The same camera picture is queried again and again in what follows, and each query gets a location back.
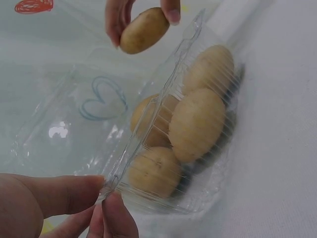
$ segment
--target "baby potato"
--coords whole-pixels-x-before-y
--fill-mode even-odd
[[[137,16],[122,32],[120,48],[127,54],[137,54],[158,42],[169,28],[160,7],[153,7]]]
[[[156,98],[158,94],[152,95],[146,99],[144,99],[134,110],[133,115],[131,117],[130,122],[130,130],[133,132],[137,123],[139,122],[141,116],[143,113],[146,113],[142,117],[142,121],[140,122],[140,125],[136,131],[136,135],[138,138],[141,138],[144,133],[146,133],[146,130],[148,128],[148,125],[151,123],[151,119],[153,116],[153,113],[155,111],[156,103],[149,102]],[[152,147],[152,146],[169,146],[170,142],[168,139],[168,124],[172,118],[172,113],[179,101],[172,95],[168,95],[161,107],[158,110],[158,115],[154,120],[154,125],[151,128],[151,131],[149,132],[146,140],[145,145]]]
[[[222,45],[214,45],[201,52],[189,67],[183,80],[184,95],[199,88],[209,88],[222,97],[234,76],[231,52]]]
[[[152,147],[135,157],[128,179],[136,189],[168,198],[181,180],[181,166],[171,149]]]
[[[169,140],[177,159],[193,162],[207,153],[221,135],[225,106],[221,98],[207,88],[197,89],[176,106],[169,124]]]

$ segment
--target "fingernail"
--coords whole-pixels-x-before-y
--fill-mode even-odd
[[[116,190],[115,193],[118,194],[120,196],[120,198],[122,198],[122,194],[119,190]]]
[[[167,14],[167,18],[168,18],[168,21],[171,25],[173,25],[173,26],[178,25],[179,21],[180,21],[179,10],[175,9],[175,10],[169,11]]]
[[[105,183],[105,177],[103,175],[97,175],[96,177],[98,179],[98,184],[100,184],[100,188],[102,188]]]
[[[112,43],[113,47],[117,50],[119,46],[117,46],[115,43]]]

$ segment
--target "blue heart drawing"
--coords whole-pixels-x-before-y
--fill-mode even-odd
[[[89,106],[91,109],[91,108],[98,108],[100,106],[102,106],[104,108],[105,105],[107,105],[106,100],[102,97],[102,95],[100,93],[100,86],[101,85],[105,85],[107,87],[110,87],[112,90],[114,90],[116,95],[119,97],[119,102],[124,106],[124,109],[121,113],[105,117],[105,116],[101,116],[101,115],[95,115],[94,113],[89,112]],[[125,112],[127,112],[128,105],[126,102],[125,95],[124,95],[122,89],[120,88],[120,86],[116,82],[114,82],[113,80],[106,78],[104,76],[98,76],[98,77],[94,78],[91,86],[92,86],[92,90],[93,90],[97,99],[87,99],[81,105],[81,107],[79,108],[79,113],[83,118],[85,118],[87,120],[102,121],[102,120],[109,120],[109,119],[119,117],[122,114],[124,114]]]

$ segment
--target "hand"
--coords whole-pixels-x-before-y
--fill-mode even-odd
[[[107,0],[106,2],[106,33],[113,45],[120,45],[123,30],[131,22],[131,9],[135,0]],[[161,8],[171,25],[180,21],[180,0],[160,0]]]
[[[31,178],[0,174],[0,237],[38,238],[45,218],[72,214],[42,238],[138,238],[136,224],[119,194],[94,205],[104,178]]]

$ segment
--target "plastic clamshell container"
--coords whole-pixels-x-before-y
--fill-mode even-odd
[[[229,160],[225,150],[235,124],[235,101],[232,99],[239,87],[242,69],[234,51],[206,27],[205,19],[204,11],[201,11],[185,30],[183,41],[177,49],[149,77],[146,84],[144,80],[138,80],[136,83],[133,80],[136,74],[110,74],[112,64],[105,69],[101,65],[96,66],[94,60],[102,51],[95,49],[88,57],[89,60],[75,64],[60,80],[54,93],[38,106],[32,119],[22,127],[12,149],[15,158],[20,164],[36,170],[38,176],[104,175],[106,183],[101,190],[100,199],[119,189],[128,204],[144,211],[202,211],[220,190],[225,178]],[[147,185],[147,189],[137,188],[129,178],[131,169],[138,170],[135,166],[137,158],[143,155],[142,160],[145,163],[141,164],[149,164],[154,168],[157,165],[151,162],[151,158],[144,156],[144,153],[155,150],[146,141],[152,130],[161,130],[156,125],[160,117],[159,112],[165,109],[170,112],[173,120],[175,114],[166,104],[169,95],[182,103],[188,96],[183,91],[183,82],[191,72],[196,58],[207,48],[219,45],[225,47],[229,53],[224,55],[226,63],[218,68],[214,67],[214,70],[229,83],[217,83],[218,79],[215,77],[220,91],[215,90],[212,85],[202,87],[208,91],[208,95],[223,104],[223,114],[219,115],[222,122],[218,123],[221,128],[211,125],[216,127],[219,133],[217,140],[210,143],[208,135],[204,135],[201,143],[209,143],[210,148],[206,149],[205,146],[205,152],[200,153],[201,155],[196,152],[195,161],[190,163],[184,163],[179,155],[176,155],[173,149],[175,144],[168,141],[167,144],[161,145],[175,162],[167,163],[175,169],[171,170],[164,164],[162,166],[165,173],[175,179],[170,184],[169,178],[160,175],[159,170],[156,174],[148,173],[147,176],[156,183],[165,183],[165,187],[170,187],[170,191],[166,191],[161,184],[157,184],[156,190],[153,191],[151,184]],[[154,94],[158,95],[146,104],[137,125],[131,131],[129,122],[134,109],[143,99]],[[218,121],[218,116],[211,113],[210,117],[213,121]],[[143,122],[144,118],[148,118],[146,123]],[[182,125],[182,120],[177,121],[177,124]],[[168,126],[168,131],[161,131],[167,140],[170,138],[170,129]],[[194,143],[195,138],[192,139],[193,141],[187,143],[188,147],[196,146],[197,150],[199,146]]]
[[[204,19],[203,10],[142,91],[133,135],[101,199],[117,188],[141,210],[190,213],[220,190],[243,67]]]

